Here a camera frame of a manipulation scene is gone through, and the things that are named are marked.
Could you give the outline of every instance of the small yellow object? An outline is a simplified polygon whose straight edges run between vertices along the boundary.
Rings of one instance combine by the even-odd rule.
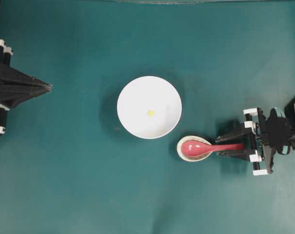
[[[147,112],[147,115],[148,115],[149,117],[153,117],[154,114],[155,114],[155,111],[153,111],[153,110],[149,110],[149,111]]]

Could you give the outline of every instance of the pink spoon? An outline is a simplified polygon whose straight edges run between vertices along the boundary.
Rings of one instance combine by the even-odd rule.
[[[231,145],[207,145],[197,140],[189,140],[182,144],[182,153],[186,156],[195,157],[206,153],[223,151],[223,150],[244,150],[245,145],[231,144]]]

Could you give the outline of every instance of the green table surface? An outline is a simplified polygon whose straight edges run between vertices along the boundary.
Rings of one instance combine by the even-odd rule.
[[[0,234],[295,234],[295,152],[274,173],[178,140],[213,140],[243,109],[295,97],[295,1],[152,5],[3,0],[11,66],[54,85],[8,117],[0,138]],[[165,137],[120,124],[129,81],[154,75],[183,111]]]

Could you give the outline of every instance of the robotic arm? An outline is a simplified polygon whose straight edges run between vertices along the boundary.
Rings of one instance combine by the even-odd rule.
[[[276,152],[287,155],[291,148],[295,150],[295,123],[291,124],[279,108],[271,109],[268,118],[260,108],[246,109],[243,113],[246,121],[231,132],[219,136],[216,142],[247,137],[250,148],[240,152],[223,151],[219,154],[252,162],[255,176],[271,174]],[[258,122],[253,120],[254,117],[258,118]],[[265,162],[266,169],[260,168],[262,161]]]

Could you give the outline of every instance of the white bowl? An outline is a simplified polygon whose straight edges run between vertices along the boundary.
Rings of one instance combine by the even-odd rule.
[[[180,120],[181,98],[168,81],[139,77],[128,83],[117,102],[121,124],[131,134],[155,139],[171,132]]]

